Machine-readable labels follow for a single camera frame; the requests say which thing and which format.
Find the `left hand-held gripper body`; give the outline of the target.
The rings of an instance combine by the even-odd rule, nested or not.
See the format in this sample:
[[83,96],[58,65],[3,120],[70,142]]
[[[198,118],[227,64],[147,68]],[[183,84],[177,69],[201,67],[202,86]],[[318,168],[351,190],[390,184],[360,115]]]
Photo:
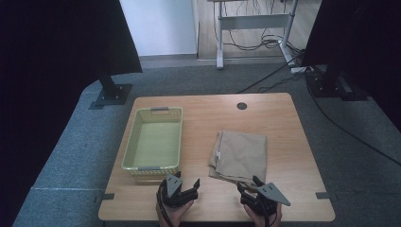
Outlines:
[[166,178],[159,185],[156,194],[157,203],[160,206],[166,205],[170,208],[180,208],[189,201],[198,198],[197,191],[182,191],[183,180],[172,174],[167,174]]

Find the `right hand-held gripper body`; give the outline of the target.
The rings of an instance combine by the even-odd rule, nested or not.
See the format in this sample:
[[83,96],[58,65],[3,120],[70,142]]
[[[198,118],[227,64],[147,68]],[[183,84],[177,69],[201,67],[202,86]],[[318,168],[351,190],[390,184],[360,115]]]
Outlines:
[[[246,192],[251,195],[248,187],[246,187]],[[278,203],[291,206],[290,201],[274,183],[267,183],[264,186],[255,188],[251,196],[250,199],[244,199],[240,195],[240,203],[248,205],[258,216],[265,218],[276,213]]]

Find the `beige cloth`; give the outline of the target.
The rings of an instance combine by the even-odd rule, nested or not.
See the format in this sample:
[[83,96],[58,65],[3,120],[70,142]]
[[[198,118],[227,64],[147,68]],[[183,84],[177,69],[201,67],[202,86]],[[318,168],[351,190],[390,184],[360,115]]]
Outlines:
[[219,131],[209,159],[209,176],[247,185],[253,183],[253,176],[265,181],[267,145],[266,135]]

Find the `green plastic basket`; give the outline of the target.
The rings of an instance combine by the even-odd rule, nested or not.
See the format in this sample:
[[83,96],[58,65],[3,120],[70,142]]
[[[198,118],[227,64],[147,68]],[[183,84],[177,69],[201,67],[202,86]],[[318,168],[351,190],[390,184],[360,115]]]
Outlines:
[[137,109],[121,168],[135,180],[151,181],[180,171],[182,107]]

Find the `person's right hand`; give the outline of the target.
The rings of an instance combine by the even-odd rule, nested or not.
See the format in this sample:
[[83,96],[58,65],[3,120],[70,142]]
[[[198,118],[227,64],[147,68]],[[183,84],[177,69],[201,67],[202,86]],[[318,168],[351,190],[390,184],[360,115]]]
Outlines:
[[266,224],[265,218],[258,216],[248,205],[243,205],[247,215],[254,222],[255,227],[281,227],[282,204],[278,203],[276,213],[269,216],[269,224]]

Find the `person's left hand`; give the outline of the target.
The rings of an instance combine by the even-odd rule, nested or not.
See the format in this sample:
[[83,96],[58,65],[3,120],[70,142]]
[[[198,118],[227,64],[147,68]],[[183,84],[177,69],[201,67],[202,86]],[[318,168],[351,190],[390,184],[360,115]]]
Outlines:
[[182,222],[183,216],[193,204],[193,201],[189,201],[187,204],[177,209],[167,207],[166,205],[160,206],[159,204],[157,204],[155,206],[155,209],[158,217],[159,226],[179,227],[180,223]]

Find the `black stand base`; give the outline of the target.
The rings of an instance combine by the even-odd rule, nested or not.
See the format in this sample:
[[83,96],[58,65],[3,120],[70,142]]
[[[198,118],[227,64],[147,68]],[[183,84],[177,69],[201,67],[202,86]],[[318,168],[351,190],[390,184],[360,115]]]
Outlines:
[[314,97],[339,97],[343,101],[364,101],[370,96],[350,75],[331,69],[323,71],[313,66],[305,71],[305,80],[309,92]]
[[91,103],[91,109],[102,109],[109,105],[124,105],[131,90],[131,85],[116,84],[110,76],[101,76],[99,81],[102,85],[96,101]]

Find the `white power strip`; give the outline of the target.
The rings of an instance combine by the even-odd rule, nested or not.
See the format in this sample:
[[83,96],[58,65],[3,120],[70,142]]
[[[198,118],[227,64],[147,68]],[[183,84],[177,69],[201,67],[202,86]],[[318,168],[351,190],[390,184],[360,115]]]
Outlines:
[[296,74],[302,74],[305,72],[307,72],[307,73],[314,72],[314,69],[311,66],[292,67],[292,68],[290,68],[290,72],[291,72],[291,74],[296,75]]

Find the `black curtain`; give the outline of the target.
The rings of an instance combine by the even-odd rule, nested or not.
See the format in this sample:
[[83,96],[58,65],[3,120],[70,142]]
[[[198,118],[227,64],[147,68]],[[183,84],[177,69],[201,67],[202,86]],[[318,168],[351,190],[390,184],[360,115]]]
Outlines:
[[140,71],[121,0],[0,0],[0,227],[92,82]]
[[302,65],[350,75],[401,131],[401,0],[322,0]]

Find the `white desk frame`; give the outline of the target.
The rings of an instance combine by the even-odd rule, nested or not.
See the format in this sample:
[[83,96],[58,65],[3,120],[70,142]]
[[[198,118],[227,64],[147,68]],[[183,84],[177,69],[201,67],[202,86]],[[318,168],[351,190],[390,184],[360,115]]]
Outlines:
[[282,28],[284,35],[279,39],[278,45],[284,56],[287,65],[292,68],[295,66],[294,59],[291,57],[288,47],[288,38],[295,19],[296,9],[299,0],[292,0],[289,12],[279,14],[257,14],[257,15],[236,15],[224,16],[223,6],[226,2],[239,2],[241,0],[207,0],[208,2],[218,4],[218,15],[216,16],[215,26],[217,29],[217,69],[224,67],[223,57],[223,39],[222,33],[224,30],[230,31],[233,29],[267,29],[267,28]]

